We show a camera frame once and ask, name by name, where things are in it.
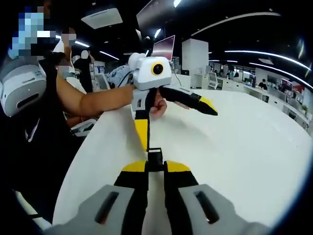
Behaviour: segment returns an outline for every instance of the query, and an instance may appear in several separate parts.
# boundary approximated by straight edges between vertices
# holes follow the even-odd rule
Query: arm
[[[95,59],[94,59],[94,57],[90,54],[90,51],[88,51],[88,54],[89,54],[89,56],[90,56],[91,61],[94,63]]]
[[[71,60],[71,57],[70,57],[71,51],[72,51],[71,47],[64,46],[64,54],[65,54],[65,57],[66,57],[68,62],[70,62],[70,60]]]
[[[57,76],[57,94],[66,111],[80,117],[98,116],[132,102],[135,86],[83,94]]]

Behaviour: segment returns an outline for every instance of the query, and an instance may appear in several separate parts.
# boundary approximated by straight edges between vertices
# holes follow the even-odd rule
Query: cable
[[[182,87],[181,82],[180,82],[179,78],[177,77],[177,75],[176,75],[176,73],[175,73],[175,69],[173,69],[173,71],[174,71],[175,77],[177,78],[177,80],[178,80],[180,86]]]

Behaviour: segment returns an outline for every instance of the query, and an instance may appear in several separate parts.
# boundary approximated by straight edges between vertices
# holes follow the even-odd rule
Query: computer monitor
[[[272,77],[272,76],[268,75],[268,82],[276,85],[277,79],[276,79],[276,77]]]
[[[162,56],[172,61],[175,35],[154,44],[152,56]]]
[[[292,82],[282,78],[282,87],[284,91],[292,91]]]

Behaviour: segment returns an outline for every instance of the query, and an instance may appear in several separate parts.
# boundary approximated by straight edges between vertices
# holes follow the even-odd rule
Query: desk
[[[287,115],[245,93],[194,92],[212,100],[219,115],[169,102],[164,116],[151,121],[151,147],[162,147],[164,160],[189,166],[199,184],[230,200],[245,220],[274,226],[308,174],[312,139]],[[125,165],[143,159],[130,107],[104,113],[67,172],[53,224],[69,221]],[[161,173],[150,173],[148,202],[143,234],[170,234]]]
[[[297,117],[295,118],[295,121],[305,130],[307,130],[307,127],[310,125],[310,120],[305,117],[303,113],[301,113],[299,110],[295,109],[288,103],[284,102],[280,98],[270,94],[268,91],[247,86],[244,83],[238,83],[222,77],[218,77],[218,82],[223,91],[244,92],[260,100],[263,100],[263,96],[268,96],[269,105],[276,107],[286,115],[288,115],[289,111],[293,111],[294,113],[296,113]]]

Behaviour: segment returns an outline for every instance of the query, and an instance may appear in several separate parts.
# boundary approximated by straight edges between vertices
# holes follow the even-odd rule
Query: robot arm
[[[183,87],[176,85],[166,85],[159,88],[160,94],[167,101],[178,102],[189,108],[196,109],[200,113],[217,116],[218,112],[212,105],[212,103],[200,96],[193,93]]]
[[[165,57],[133,56],[131,70],[134,71],[132,111],[136,131],[143,149],[150,149],[150,119],[149,111],[154,105],[157,89],[163,98],[171,102],[179,102],[203,114],[217,116],[218,112],[211,102],[183,87],[171,85],[172,71]]]

